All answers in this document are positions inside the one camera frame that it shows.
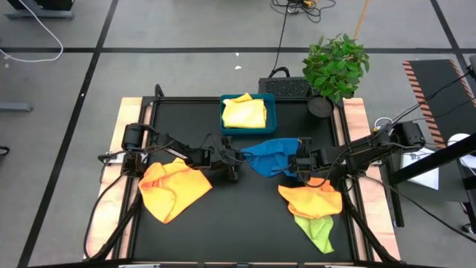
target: floor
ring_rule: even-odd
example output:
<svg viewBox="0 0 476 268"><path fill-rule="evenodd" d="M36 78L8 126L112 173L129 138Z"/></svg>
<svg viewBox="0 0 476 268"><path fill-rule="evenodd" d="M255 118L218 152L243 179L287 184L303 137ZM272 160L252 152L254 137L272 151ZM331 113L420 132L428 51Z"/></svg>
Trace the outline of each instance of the floor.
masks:
<svg viewBox="0 0 476 268"><path fill-rule="evenodd" d="M300 76L306 47L319 36L353 34L365 0L336 1L319 24L288 17L279 66ZM476 53L475 9L473 0L370 1L358 35L371 53L370 73L357 94L370 124L416 103L403 60L467 66ZM0 2L0 13L9 10ZM283 23L268 0L76 0L73 11L74 20L45 21L65 46L56 62L0 59L0 99L34 106L32 113L0 113L0 141L11 148L0 161L3 267L81 260L99 188L96 156L109 148L122 97L151 95L156 83L167 96L256 92L259 78L271 71ZM34 20L0 16L0 34L0 47L14 57L58 52ZM415 111L408 119L420 117ZM33 220L45 190L52 197L41 225ZM468 222L457 203L415 198L454 226ZM407 226L395 231L403 260L475 266L474 245L413 205L402 206ZM38 235L25 242L32 226Z"/></svg>

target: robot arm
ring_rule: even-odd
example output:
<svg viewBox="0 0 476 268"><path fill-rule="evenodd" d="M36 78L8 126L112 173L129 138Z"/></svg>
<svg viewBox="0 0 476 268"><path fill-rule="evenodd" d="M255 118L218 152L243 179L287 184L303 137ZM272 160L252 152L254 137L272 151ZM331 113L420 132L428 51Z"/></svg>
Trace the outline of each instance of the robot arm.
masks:
<svg viewBox="0 0 476 268"><path fill-rule="evenodd" d="M308 181L310 173L331 171L338 168L351 176L365 173L371 162L391 153L410 153L425 145L425 138L418 124L403 122L395 124L393 130L378 130L372 134L340 147L325 147L311 150L312 140L301 138L295 155L288 158L289 171L297 172Z"/></svg>
<svg viewBox="0 0 476 268"><path fill-rule="evenodd" d="M228 172L228 179L237 181L238 167L245 161L243 153L239 152L237 149L231 147L231 138L225 137L222 138L222 145L225 149L218 150L220 155L220 160L212 161L211 156L215 153L212 147L207 148L191 148L186 144L177 141L176 139L170 137L166 133L159 133L155 131L151 126L146 124L128 124L124 131L124 137L122 141L122 148L125 151L129 152L140 152L143 150L141 148L142 142L144 140L144 133L149 131L153 134L153 143L159 147L163 147L163 150L179 157L184 160L185 164L193 169L197 170L218 170L226 169ZM138 154L129 154L127 160L131 165L128 170L134 171L137 170L138 165ZM128 161L124 161L124 166L127 166Z"/></svg>

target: orange and black striped tape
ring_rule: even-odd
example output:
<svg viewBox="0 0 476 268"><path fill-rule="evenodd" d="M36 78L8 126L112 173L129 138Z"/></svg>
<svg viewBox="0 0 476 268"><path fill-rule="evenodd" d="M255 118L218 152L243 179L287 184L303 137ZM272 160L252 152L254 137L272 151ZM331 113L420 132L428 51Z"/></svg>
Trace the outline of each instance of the orange and black striped tape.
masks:
<svg viewBox="0 0 476 268"><path fill-rule="evenodd" d="M456 71L456 73L458 74L458 77L463 76L463 74L461 74L461 71L459 70L459 68L456 67L456 64L454 64L454 61L449 60L449 62L453 65L453 68ZM476 100L474 100L475 95L473 94L471 89L469 89L469 86L468 86L468 84L466 83L466 81L464 79L460 79L460 82L463 85L463 88L466 91L466 94L472 99L473 106L476 108Z"/></svg>
<svg viewBox="0 0 476 268"><path fill-rule="evenodd" d="M433 119L433 114L431 113L430 107L425 101L425 95L423 94L422 88L419 87L417 77L415 76L415 73L411 68L410 63L408 61L404 61L403 68L405 69L405 73L407 74L408 80L410 81L411 89L415 94L416 101L421 103L420 109L422 110L423 116L425 116L426 124L430 129L431 137L437 144L438 148L445 148L445 141L443 140L443 137L441 136L441 133L438 130L438 126Z"/></svg>

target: gray floor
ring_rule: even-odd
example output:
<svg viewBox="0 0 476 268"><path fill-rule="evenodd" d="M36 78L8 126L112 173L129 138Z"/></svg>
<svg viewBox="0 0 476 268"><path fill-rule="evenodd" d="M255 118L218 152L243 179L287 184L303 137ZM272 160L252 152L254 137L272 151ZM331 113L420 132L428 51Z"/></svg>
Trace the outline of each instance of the gray floor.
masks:
<svg viewBox="0 0 476 268"><path fill-rule="evenodd" d="M470 27L472 0L438 0L462 48L476 48ZM111 0L76 0L72 21L45 24L67 48L96 46ZM323 11L314 25L304 16L290 16L284 47L306 47L322 34L352 34L364 0L339 0ZM0 11L10 10L0 3ZM267 0L225 1L119 0L105 47L276 47L283 16ZM10 21L0 16L0 46L56 47L33 20ZM373 0L359 34L369 48L450 48L429 0ZM14 54L21 58L53 54ZM97 196L100 163L109 148L122 97L151 95L160 83L167 96L219 96L256 92L267 77L275 53L101 54L59 176L30 265L80 261L82 241ZM284 53L279 66L301 75L305 54ZM17 63L0 59L0 99L29 101L32 113L0 113L0 141L11 147L0 161L0 259L17 265L92 54L66 53L54 63ZM452 59L453 54L371 54L370 73L362 79L371 124L393 117L416 103L403 71L403 60ZM415 111L408 119L422 117ZM430 138L426 125L420 122ZM468 220L457 203L419 200L454 226ZM396 229L402 259L411 264L474 267L475 246L403 202L407 226Z"/></svg>

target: wooden table edge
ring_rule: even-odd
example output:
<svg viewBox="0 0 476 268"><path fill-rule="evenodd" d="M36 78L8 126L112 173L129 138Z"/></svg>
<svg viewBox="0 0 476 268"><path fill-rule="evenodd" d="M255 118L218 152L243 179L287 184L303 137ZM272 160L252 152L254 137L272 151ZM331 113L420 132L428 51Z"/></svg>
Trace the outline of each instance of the wooden table edge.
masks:
<svg viewBox="0 0 476 268"><path fill-rule="evenodd" d="M120 104L118 118L116 120L115 130L112 136L110 146L111 151L120 150L120 143L122 141L124 127L127 124L138 121L139 113L141 111L142 98L123 98ZM364 101L361 98L344 99L344 111L347 117L347 126L350 132L350 139L356 140L363 136L370 134L370 128L367 122L367 115L365 113ZM144 122L149 122L151 109L146 110L146 119ZM341 119L338 109L334 109L335 124L339 144L344 144L344 132L341 127ZM100 186L100 193L107 187L113 179L120 173L120 165L112 165L106 167L103 175L103 183ZM381 179L380 172L377 167L370 167L367 175L375 179ZM104 195L103 200L99 203L94 219L91 224L86 248L90 255L97 252L103 243L107 240L116 225L120 213L120 207L123 202L123 194L125 189L125 179L118 183L115 191ZM396 243L395 234L393 232L393 224L388 210L387 200L385 198L385 191L383 187L368 179L360 180L361 195L364 203L365 215L367 224L379 239L380 243L389 251L389 253L400 259L399 250ZM134 191L131 193L130 200L136 194L137 181L134 182ZM131 234L131 222L123 233L122 244L120 247L119 258L125 258L129 246L129 238ZM356 233L356 243L358 247L358 256L361 260L366 260L364 240L361 230L354 222L354 229ZM378 256L374 253L374 258L378 260Z"/></svg>

